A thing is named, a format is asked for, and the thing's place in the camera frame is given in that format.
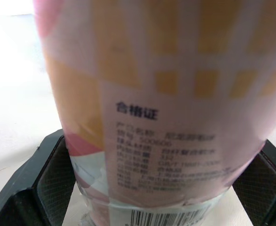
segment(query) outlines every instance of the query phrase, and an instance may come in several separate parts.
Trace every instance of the white table surface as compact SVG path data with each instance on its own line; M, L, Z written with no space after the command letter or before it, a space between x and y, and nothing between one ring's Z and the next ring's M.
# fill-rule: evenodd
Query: white table surface
M0 16L0 191L39 146L60 129L31 16ZM276 130L270 137L276 146ZM74 189L64 226L77 226L85 204ZM203 226L251 226L231 188Z

